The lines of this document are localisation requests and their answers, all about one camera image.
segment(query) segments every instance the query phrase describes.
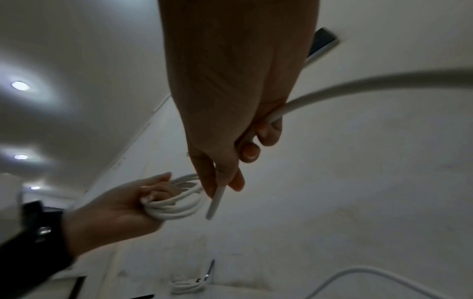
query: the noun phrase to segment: black sleeve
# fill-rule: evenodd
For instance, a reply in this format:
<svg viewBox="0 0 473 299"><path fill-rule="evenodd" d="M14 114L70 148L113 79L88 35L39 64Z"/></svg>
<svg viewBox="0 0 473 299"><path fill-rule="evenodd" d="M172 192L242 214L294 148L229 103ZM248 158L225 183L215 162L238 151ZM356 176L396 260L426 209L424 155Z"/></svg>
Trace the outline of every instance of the black sleeve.
<svg viewBox="0 0 473 299"><path fill-rule="evenodd" d="M19 298L72 264L61 228L62 212L41 220L0 246L0 298Z"/></svg>

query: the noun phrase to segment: recessed ceiling light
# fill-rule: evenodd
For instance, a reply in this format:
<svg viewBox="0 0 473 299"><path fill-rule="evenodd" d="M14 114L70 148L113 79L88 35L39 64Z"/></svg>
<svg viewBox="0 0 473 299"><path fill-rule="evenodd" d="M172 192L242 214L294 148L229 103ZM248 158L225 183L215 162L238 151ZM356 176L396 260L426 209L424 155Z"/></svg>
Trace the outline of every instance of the recessed ceiling light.
<svg viewBox="0 0 473 299"><path fill-rule="evenodd" d="M24 154L15 155L15 156L13 156L13 157L14 157L15 159L17 159L17 160L26 160L26 159L29 158L28 155L24 155Z"/></svg>
<svg viewBox="0 0 473 299"><path fill-rule="evenodd" d="M21 90L21 91L27 91L27 90L30 89L30 86L28 84L26 84L25 82L21 82L21 81L15 81L15 82L11 83L11 86L13 86L13 88Z"/></svg>

